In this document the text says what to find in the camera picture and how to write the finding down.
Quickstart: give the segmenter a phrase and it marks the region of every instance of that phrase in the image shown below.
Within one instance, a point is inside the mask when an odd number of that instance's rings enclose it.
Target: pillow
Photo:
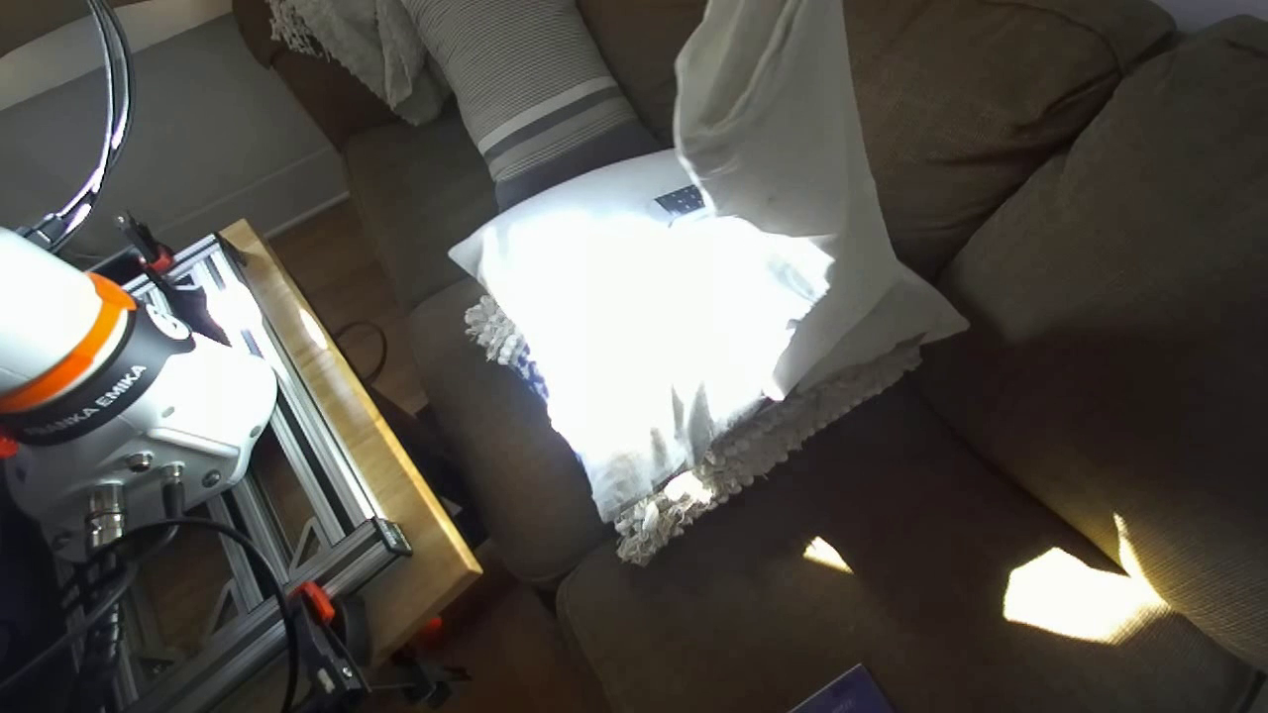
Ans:
[[[903,268],[852,342],[815,364],[811,386],[776,404],[774,371],[828,294],[832,257],[809,239],[700,211],[672,151],[544,188],[451,257],[487,289],[466,311],[474,342],[539,386],[631,563],[961,324]]]
[[[1149,0],[848,0],[844,13],[882,217],[923,274],[1171,35]]]
[[[706,0],[578,0],[578,13],[642,128],[672,136],[672,55],[700,23]]]
[[[573,0],[404,0],[503,207],[659,141],[601,68]]]

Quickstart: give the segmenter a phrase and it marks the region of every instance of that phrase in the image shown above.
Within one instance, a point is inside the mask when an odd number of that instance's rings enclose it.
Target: sunlight patch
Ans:
[[[1063,547],[1022,563],[1005,578],[1003,616],[1076,643],[1126,643],[1167,600],[1145,578],[1126,524],[1112,514],[1126,575],[1092,569]]]
[[[801,557],[823,569],[854,575],[828,540],[805,544]]]

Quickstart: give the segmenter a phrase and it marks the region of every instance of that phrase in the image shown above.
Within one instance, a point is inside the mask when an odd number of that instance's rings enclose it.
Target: fabric upholstery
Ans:
[[[1145,0],[848,0],[861,113],[897,250],[923,274],[1167,35]]]
[[[700,23],[706,0],[578,0],[578,13],[642,128],[669,141],[677,99],[672,55]]]
[[[352,207],[400,306],[459,282],[446,250],[495,212],[482,158],[446,109],[426,128],[366,129],[346,147]]]
[[[1132,72],[953,257],[978,324],[930,404],[1157,590],[1268,668],[1268,23]]]
[[[573,0],[408,0],[408,13],[503,207],[659,147],[599,60]]]
[[[500,563],[520,582],[556,584],[605,525],[578,458],[550,430],[544,398],[511,368],[482,359],[465,334],[465,307],[474,295],[480,286],[459,282],[417,306],[408,318],[412,355]]]
[[[828,540],[852,575],[801,557]],[[1097,554],[897,386],[653,565],[595,550],[558,616],[613,709],[788,709],[862,662],[897,709],[1231,709],[1247,668],[1179,616],[1116,643],[1003,620],[1018,563]]]

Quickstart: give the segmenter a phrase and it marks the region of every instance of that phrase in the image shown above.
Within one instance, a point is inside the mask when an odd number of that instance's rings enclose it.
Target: wire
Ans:
[[[339,319],[327,335],[331,343],[352,359],[352,349],[346,343],[352,334],[368,334],[375,342],[373,364],[352,364],[359,385],[375,385],[388,368],[388,334],[375,319]]]
[[[128,565],[117,575],[117,582],[105,590],[105,596],[99,604],[87,611],[87,616],[58,632],[51,645],[43,645],[33,662],[23,662],[18,668],[10,668],[2,681],[0,681],[0,697],[8,697],[17,683],[23,683],[37,668],[43,668],[54,654],[71,649],[91,627],[99,627],[117,600],[121,595],[132,590],[132,578],[134,569]]]
[[[296,627],[288,616],[288,596],[282,590],[282,578],[272,575],[270,557],[232,525],[220,525],[220,524],[211,524],[211,520],[166,520],[166,524],[145,524],[145,525],[134,525],[128,529],[121,540],[115,540],[109,547],[95,550],[91,563],[105,563],[115,554],[121,554],[121,575],[117,582],[87,611],[87,616],[80,616],[67,632],[58,632],[54,643],[47,643],[33,662],[23,662],[18,668],[10,668],[2,681],[0,681],[0,697],[8,697],[17,683],[23,683],[37,668],[43,668],[54,654],[62,654],[67,645],[75,645],[91,627],[99,627],[117,600],[121,595],[132,590],[134,582],[134,565],[166,547],[173,540],[173,529],[214,529],[220,540],[232,540],[248,565],[264,578],[264,590],[270,596],[276,600],[276,614],[282,614],[282,628],[286,628],[286,693],[282,693],[282,713],[293,709],[293,697],[296,697],[296,662],[301,662],[301,643],[296,643]]]
[[[132,118],[134,91],[132,91],[132,48],[128,48],[121,23],[117,23],[109,0],[87,0],[87,13],[95,19],[95,39],[103,48],[105,129],[103,129],[103,147],[99,147],[99,158],[95,158],[95,170],[87,173],[87,183],[54,212],[43,212],[37,224],[23,231],[43,250],[58,250],[58,240],[71,231],[80,231],[83,217],[91,212],[91,207],[103,194],[103,183],[109,173],[109,158],[121,147],[128,118]]]
[[[173,525],[170,525],[161,540],[145,544],[145,547],[158,550],[158,547],[166,547],[170,540],[173,540]],[[83,582],[80,582],[80,569],[83,569],[83,565],[75,565],[75,578],[67,578],[67,582],[54,590],[54,596],[62,600],[62,614],[87,604],[87,595],[91,595],[91,590],[83,590]]]
[[[117,569],[117,550],[103,557],[87,557],[75,565],[75,578],[83,582],[83,604],[95,604],[103,582]],[[121,643],[121,611],[115,604],[103,620],[87,627],[80,643],[80,677],[71,683],[71,713],[99,713],[105,701],[109,668],[117,665],[117,643]]]
[[[296,639],[296,627],[288,616],[288,596],[282,590],[282,578],[272,575],[270,557],[232,525],[220,525],[220,524],[211,524],[211,520],[166,520],[166,524],[150,524],[150,525],[134,525],[134,529],[150,529],[150,536],[161,536],[166,525],[195,525],[195,529],[214,529],[220,540],[232,540],[243,547],[243,554],[248,557],[248,565],[264,578],[264,590],[272,595],[276,600],[276,616],[282,616],[282,628],[286,628],[286,693],[282,693],[282,713],[293,709],[293,697],[296,697],[296,665],[301,665],[301,639]]]

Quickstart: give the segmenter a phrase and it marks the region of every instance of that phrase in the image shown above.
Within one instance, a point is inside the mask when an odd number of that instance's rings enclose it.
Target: blanket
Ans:
[[[870,183],[841,5],[714,0],[677,55],[672,141],[717,212],[832,252],[832,294],[776,368],[792,392],[903,274]]]
[[[430,124],[445,84],[400,0],[270,0],[272,39],[303,55],[327,55],[352,72],[404,124]]]

